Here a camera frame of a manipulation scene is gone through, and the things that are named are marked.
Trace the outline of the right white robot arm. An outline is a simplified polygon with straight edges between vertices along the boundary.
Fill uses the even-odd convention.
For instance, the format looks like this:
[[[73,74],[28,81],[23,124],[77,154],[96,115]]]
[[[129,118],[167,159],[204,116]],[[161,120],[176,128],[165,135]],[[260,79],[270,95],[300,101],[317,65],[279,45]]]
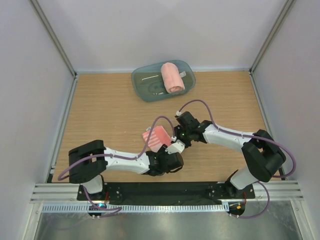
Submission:
[[[257,182],[267,183],[286,161],[280,147],[273,143],[265,130],[257,132],[232,131],[229,128],[215,126],[213,122],[199,122],[186,111],[177,112],[178,125],[174,128],[178,140],[186,148],[192,142],[220,145],[243,154],[246,166],[232,173],[224,183],[226,194],[231,198],[240,196],[244,189]]]

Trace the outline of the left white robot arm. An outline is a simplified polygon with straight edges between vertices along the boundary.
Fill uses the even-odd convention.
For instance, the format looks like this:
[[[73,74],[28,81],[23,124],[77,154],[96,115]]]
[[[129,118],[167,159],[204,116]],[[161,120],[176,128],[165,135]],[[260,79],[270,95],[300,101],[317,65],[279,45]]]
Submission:
[[[106,194],[102,172],[126,171],[153,177],[175,173],[184,165],[184,149],[184,143],[177,140],[170,146],[162,145],[157,152],[148,150],[139,155],[117,151],[105,147],[102,140],[94,140],[69,151],[69,182],[83,185],[93,199],[101,200]]]

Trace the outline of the teal translucent plastic bin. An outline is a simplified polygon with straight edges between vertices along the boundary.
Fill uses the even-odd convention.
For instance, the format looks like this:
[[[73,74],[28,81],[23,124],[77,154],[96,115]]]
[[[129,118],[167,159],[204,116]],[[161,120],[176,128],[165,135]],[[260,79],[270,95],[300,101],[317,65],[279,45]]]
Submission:
[[[145,102],[160,101],[188,93],[196,84],[196,77],[190,66],[183,60],[170,60],[174,64],[184,84],[184,89],[169,93],[165,87],[160,62],[139,67],[131,73],[133,89],[138,97]]]

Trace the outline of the long pink towel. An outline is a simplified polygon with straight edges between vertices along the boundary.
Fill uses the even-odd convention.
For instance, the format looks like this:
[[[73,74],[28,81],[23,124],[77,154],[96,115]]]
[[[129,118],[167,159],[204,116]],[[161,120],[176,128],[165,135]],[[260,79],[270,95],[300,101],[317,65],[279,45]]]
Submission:
[[[180,76],[178,67],[174,63],[167,62],[163,64],[160,72],[164,87],[169,94],[185,90],[185,85]]]

